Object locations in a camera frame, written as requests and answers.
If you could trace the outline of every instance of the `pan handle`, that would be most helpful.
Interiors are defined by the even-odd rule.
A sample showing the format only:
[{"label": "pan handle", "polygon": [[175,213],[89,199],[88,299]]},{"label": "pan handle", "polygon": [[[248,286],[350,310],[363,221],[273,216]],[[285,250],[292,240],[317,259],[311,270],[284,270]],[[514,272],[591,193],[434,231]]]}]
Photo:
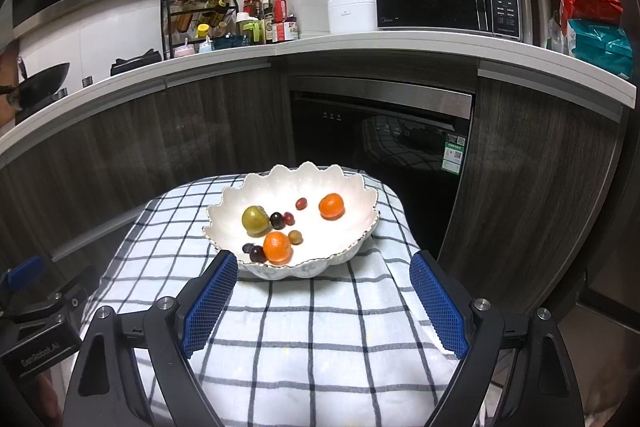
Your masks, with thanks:
[{"label": "pan handle", "polygon": [[18,55],[18,70],[20,70],[20,74],[22,75],[22,78],[26,80],[28,78],[27,67],[24,65],[24,60],[22,60],[22,57],[20,57],[20,55]]}]

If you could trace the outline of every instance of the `dishwasher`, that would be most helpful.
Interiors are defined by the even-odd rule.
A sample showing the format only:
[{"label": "dishwasher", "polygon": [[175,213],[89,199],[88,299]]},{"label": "dishwasher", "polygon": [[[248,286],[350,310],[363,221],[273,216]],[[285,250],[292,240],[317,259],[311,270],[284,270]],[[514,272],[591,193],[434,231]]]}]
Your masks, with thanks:
[{"label": "dishwasher", "polygon": [[289,89],[297,163],[338,164],[388,185],[418,246],[437,257],[463,175],[472,96],[327,76],[292,76]]}]

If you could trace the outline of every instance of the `blue gripper pad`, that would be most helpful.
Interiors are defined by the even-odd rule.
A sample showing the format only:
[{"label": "blue gripper pad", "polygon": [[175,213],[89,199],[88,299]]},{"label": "blue gripper pad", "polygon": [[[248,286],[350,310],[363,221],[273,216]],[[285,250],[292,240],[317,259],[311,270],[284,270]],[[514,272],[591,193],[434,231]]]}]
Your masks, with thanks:
[{"label": "blue gripper pad", "polygon": [[227,255],[185,317],[180,350],[186,359],[207,344],[237,280],[238,261],[235,256]]},{"label": "blue gripper pad", "polygon": [[6,276],[6,282],[12,292],[27,288],[34,280],[43,274],[46,265],[42,257],[35,255],[14,268]]},{"label": "blue gripper pad", "polygon": [[419,253],[411,259],[409,277],[442,346],[462,359],[469,349],[462,315]]}]

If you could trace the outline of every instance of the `teal package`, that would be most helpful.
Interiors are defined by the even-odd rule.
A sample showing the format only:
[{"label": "teal package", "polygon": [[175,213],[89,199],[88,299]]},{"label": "teal package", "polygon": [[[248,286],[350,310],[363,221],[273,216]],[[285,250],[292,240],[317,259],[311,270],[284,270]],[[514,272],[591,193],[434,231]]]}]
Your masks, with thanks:
[{"label": "teal package", "polygon": [[569,53],[625,80],[634,68],[633,51],[622,28],[584,19],[571,19],[567,27]]}]

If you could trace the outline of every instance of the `metal screw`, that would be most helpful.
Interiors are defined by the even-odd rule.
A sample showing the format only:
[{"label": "metal screw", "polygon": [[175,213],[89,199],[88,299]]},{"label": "metal screw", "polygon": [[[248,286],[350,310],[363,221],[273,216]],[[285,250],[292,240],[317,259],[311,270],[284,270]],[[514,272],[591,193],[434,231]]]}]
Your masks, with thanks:
[{"label": "metal screw", "polygon": [[538,317],[544,321],[548,321],[551,318],[551,312],[546,308],[538,308]]},{"label": "metal screw", "polygon": [[485,312],[491,308],[491,302],[487,299],[476,299],[474,300],[474,306],[481,312]]},{"label": "metal screw", "polygon": [[173,297],[162,297],[158,299],[158,308],[161,310],[168,310],[172,308],[175,304],[175,299]]},{"label": "metal screw", "polygon": [[111,308],[108,306],[101,306],[95,314],[98,315],[99,319],[103,319],[111,314]]}]

